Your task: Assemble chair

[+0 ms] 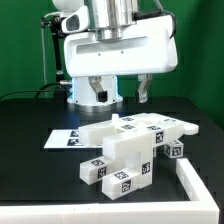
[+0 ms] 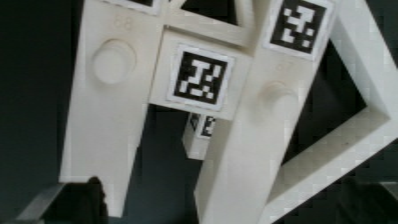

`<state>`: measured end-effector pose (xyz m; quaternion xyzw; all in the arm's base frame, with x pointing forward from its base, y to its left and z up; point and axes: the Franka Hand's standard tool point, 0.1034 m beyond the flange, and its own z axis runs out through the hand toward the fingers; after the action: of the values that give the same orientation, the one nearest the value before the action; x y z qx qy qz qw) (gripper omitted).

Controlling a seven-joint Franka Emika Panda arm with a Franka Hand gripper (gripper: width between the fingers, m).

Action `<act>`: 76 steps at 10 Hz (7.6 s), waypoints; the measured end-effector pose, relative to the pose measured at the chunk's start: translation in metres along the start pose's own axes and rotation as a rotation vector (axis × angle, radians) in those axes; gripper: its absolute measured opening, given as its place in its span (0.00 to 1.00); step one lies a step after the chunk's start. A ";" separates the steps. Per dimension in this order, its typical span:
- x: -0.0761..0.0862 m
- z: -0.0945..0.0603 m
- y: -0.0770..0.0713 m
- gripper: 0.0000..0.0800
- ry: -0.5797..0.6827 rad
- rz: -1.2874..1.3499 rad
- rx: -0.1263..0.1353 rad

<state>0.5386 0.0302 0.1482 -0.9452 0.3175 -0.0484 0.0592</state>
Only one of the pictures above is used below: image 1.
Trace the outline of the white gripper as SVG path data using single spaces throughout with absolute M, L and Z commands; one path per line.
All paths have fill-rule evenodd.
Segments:
M 64 41 L 64 57 L 71 77 L 89 77 L 98 102 L 106 102 L 101 76 L 135 75 L 140 85 L 135 92 L 137 103 L 148 100 L 154 73 L 166 73 L 178 64 L 175 39 L 171 37 L 170 15 L 139 20 L 123 30 L 117 40 L 97 41 L 94 32 L 69 35 Z

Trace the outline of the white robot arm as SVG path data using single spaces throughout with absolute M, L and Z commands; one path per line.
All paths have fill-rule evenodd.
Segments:
M 147 101 L 152 76 L 178 64 L 176 18 L 159 0 L 138 10 L 138 0 L 52 0 L 65 35 L 64 58 L 72 78 L 68 103 L 86 112 L 122 103 L 117 78 L 135 75 L 139 103 Z

